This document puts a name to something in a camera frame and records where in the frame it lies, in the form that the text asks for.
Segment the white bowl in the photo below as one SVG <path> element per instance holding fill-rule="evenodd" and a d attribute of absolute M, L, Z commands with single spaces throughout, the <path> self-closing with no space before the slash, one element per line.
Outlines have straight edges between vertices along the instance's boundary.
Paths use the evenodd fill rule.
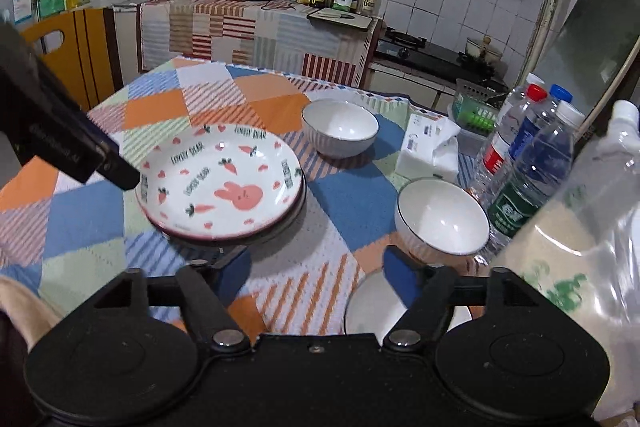
<path fill-rule="evenodd" d="M 378 136 L 378 120 L 352 102 L 318 100 L 302 110 L 305 138 L 322 156 L 346 159 L 365 152 Z"/>
<path fill-rule="evenodd" d="M 366 275 L 348 298 L 343 319 L 344 333 L 373 334 L 380 345 L 387 336 L 422 339 L 420 329 L 411 329 L 408 335 L 394 333 L 396 324 L 421 293 L 421 285 L 411 271 L 390 273 L 390 279 L 384 269 Z"/>
<path fill-rule="evenodd" d="M 485 210 L 463 188 L 442 179 L 407 183 L 398 192 L 394 220 L 408 253 L 424 265 L 466 265 L 489 239 Z"/>

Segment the large white plate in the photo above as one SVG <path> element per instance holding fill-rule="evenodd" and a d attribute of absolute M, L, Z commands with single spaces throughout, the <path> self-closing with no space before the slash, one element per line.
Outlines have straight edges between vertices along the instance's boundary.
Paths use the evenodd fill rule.
<path fill-rule="evenodd" d="M 285 213 L 284 217 L 279 219 L 274 225 L 269 225 L 265 230 L 242 237 L 242 239 L 221 239 L 220 241 L 218 241 L 218 239 L 216 239 L 216 241 L 213 239 L 187 239 L 186 236 L 170 234 L 161 229 L 158 225 L 155 225 L 155 228 L 165 237 L 165 239 L 168 239 L 169 242 L 174 242 L 182 246 L 231 249 L 235 247 L 247 247 L 262 244 L 283 234 L 294 223 L 299 213 L 306 205 L 306 195 L 307 181 L 306 178 L 303 178 L 300 193 L 296 196 L 294 205 Z"/>

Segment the white rabbit carrot plate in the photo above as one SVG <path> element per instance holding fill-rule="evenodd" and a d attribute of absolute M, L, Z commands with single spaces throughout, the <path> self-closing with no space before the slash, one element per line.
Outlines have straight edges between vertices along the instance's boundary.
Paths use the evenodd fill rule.
<path fill-rule="evenodd" d="M 246 124 L 203 124 L 153 147 L 137 201 L 164 231 L 187 239 L 242 239 L 274 225 L 303 184 L 298 158 L 277 135 Z"/>

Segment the yellow wooden chair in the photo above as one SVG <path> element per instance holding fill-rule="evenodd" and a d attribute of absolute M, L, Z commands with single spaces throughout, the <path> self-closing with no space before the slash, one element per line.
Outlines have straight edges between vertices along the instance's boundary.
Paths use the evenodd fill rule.
<path fill-rule="evenodd" d="M 96 107 L 124 87 L 112 9 L 64 12 L 22 30 L 21 35 L 35 46 L 57 32 L 61 44 L 39 55 L 83 110 Z"/>

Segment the white tissue pack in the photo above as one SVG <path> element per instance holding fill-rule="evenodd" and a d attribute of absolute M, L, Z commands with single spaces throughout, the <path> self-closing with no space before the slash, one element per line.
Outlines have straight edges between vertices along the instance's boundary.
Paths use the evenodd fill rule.
<path fill-rule="evenodd" d="M 446 116 L 409 117 L 395 172 L 408 180 L 434 176 L 454 183 L 458 176 L 460 127 Z"/>

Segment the red label water bottle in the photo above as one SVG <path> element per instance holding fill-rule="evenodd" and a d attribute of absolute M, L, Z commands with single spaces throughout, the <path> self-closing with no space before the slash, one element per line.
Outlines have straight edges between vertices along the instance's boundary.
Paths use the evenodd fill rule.
<path fill-rule="evenodd" d="M 547 98 L 547 91 L 537 83 L 529 83 L 524 98 L 509 107 L 499 119 L 495 130 L 488 136 L 486 144 L 476 158 L 475 170 L 469 185 L 469 193 L 485 206 L 491 184 L 497 179 L 508 157 L 513 143 L 525 117 L 526 110 L 533 104 Z"/>

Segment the clear rice bag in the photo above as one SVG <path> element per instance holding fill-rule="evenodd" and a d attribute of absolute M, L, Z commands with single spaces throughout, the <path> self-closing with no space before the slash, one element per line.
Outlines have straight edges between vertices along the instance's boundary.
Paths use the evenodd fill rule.
<path fill-rule="evenodd" d="M 594 417 L 639 410 L 639 111 L 614 103 L 559 190 L 492 262 L 535 287 L 606 351 L 611 376 Z"/>

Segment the green label water bottle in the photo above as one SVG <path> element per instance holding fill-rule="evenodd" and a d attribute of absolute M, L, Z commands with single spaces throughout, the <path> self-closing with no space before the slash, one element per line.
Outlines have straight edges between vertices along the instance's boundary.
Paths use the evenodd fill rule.
<path fill-rule="evenodd" d="M 583 113 L 562 101 L 552 121 L 518 150 L 489 199 L 489 257 L 496 257 L 508 246 L 567 178 L 574 160 L 575 131 L 583 121 Z"/>

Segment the green dish basket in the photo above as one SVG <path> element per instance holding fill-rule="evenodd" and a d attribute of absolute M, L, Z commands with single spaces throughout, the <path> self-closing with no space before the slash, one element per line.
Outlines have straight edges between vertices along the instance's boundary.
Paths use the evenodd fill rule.
<path fill-rule="evenodd" d="M 488 136 L 495 130 L 499 109 L 506 92 L 495 91 L 477 83 L 458 79 L 451 115 L 463 130 Z"/>

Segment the striped counter cloth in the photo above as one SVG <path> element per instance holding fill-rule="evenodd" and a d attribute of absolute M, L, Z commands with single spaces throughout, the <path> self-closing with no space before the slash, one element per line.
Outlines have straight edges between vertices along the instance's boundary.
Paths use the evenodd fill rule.
<path fill-rule="evenodd" d="M 139 8 L 141 69 L 177 56 L 272 69 L 357 87 L 380 32 L 308 20 L 290 0 L 154 0 Z"/>

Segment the blue cap water bottle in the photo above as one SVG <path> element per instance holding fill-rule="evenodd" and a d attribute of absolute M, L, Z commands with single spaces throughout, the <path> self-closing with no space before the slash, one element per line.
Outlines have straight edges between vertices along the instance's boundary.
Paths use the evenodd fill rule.
<path fill-rule="evenodd" d="M 514 166 L 527 144 L 533 141 L 539 131 L 551 124 L 561 102 L 570 103 L 573 95 L 558 84 L 552 84 L 547 98 L 526 109 L 518 133 L 510 146 L 509 157 Z"/>

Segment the white pot on stove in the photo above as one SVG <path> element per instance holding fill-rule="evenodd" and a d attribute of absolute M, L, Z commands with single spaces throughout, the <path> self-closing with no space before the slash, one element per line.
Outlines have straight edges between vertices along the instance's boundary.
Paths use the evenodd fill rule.
<path fill-rule="evenodd" d="M 467 38 L 465 53 L 487 65 L 498 63 L 502 57 L 502 53 L 491 45 L 491 38 L 488 36 L 481 39 Z"/>

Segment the black gas stove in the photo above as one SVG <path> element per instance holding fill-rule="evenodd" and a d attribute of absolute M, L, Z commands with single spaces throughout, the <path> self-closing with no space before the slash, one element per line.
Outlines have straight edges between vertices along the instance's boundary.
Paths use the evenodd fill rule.
<path fill-rule="evenodd" d="M 386 28 L 378 37 L 374 56 L 449 81 L 463 79 L 485 83 L 498 79 L 495 67 L 479 58 L 393 28 Z"/>

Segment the cutting board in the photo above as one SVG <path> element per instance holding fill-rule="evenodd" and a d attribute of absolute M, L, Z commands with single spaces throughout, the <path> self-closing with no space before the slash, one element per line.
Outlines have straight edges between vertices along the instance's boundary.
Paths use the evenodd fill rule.
<path fill-rule="evenodd" d="M 320 20 L 334 25 L 356 28 L 361 31 L 368 31 L 372 17 L 334 10 L 329 8 L 313 10 L 307 15 L 308 20 Z"/>

